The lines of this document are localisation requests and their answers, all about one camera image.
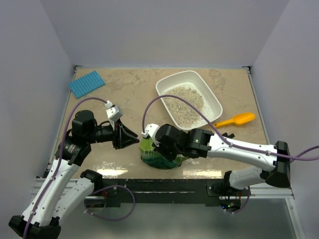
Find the yellow plastic scoop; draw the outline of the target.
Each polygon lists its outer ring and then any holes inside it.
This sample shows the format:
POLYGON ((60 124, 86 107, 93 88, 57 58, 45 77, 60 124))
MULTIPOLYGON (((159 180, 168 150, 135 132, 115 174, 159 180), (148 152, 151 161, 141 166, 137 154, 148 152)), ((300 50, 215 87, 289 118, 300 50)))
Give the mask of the yellow plastic scoop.
POLYGON ((253 113, 246 112, 239 115, 235 115, 231 119, 215 123, 214 126, 216 128, 221 128, 229 125, 242 126, 248 122, 253 121, 255 118, 256 116, 253 113))

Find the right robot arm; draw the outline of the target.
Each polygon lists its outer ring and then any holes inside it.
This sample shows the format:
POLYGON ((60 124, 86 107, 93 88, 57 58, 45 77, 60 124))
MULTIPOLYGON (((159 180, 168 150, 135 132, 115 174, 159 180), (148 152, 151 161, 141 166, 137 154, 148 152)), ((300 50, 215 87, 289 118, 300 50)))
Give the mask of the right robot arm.
POLYGON ((192 129, 184 132, 170 124, 157 126, 150 133, 155 150, 169 161, 178 155, 188 158, 225 158, 249 166, 228 171, 215 191, 229 196, 251 185, 266 183, 277 188, 290 188, 288 146, 278 141, 275 145, 253 144, 228 139, 219 133, 192 129))

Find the black bag clip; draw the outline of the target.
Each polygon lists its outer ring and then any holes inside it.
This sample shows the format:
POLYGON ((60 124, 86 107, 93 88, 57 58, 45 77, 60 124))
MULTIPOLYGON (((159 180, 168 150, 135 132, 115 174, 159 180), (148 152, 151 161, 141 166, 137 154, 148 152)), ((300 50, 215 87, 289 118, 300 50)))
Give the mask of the black bag clip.
POLYGON ((225 138, 233 139, 235 137, 235 134, 233 134, 233 133, 228 134, 228 133, 225 132, 224 134, 222 134, 222 136, 225 137, 225 138))

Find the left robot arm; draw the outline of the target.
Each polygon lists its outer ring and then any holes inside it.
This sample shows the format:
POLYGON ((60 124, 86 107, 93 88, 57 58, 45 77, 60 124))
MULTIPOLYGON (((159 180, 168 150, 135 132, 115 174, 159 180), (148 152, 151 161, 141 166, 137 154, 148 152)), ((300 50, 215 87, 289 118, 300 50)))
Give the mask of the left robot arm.
POLYGON ((75 114, 71 129, 58 146, 56 158, 37 195, 27 209, 12 216, 9 227, 24 239, 56 239, 61 232, 61 223, 88 195, 103 191, 103 177, 96 171, 85 170, 66 194, 64 190, 84 159, 91 152, 91 145, 111 142, 114 149, 122 149, 139 143, 136 133, 120 120, 122 113, 114 108, 110 113, 116 117, 98 124, 94 114, 82 110, 75 114))

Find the green litter bag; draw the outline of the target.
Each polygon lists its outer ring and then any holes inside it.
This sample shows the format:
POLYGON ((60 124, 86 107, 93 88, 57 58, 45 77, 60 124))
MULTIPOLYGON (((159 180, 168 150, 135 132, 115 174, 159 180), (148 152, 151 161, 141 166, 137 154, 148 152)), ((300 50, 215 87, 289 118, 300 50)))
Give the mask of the green litter bag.
POLYGON ((188 157, 178 155, 175 160, 169 161, 157 151, 154 151, 153 141, 151 138, 142 138, 139 150, 142 162, 157 169, 173 169, 180 167, 184 161, 188 160, 188 157))

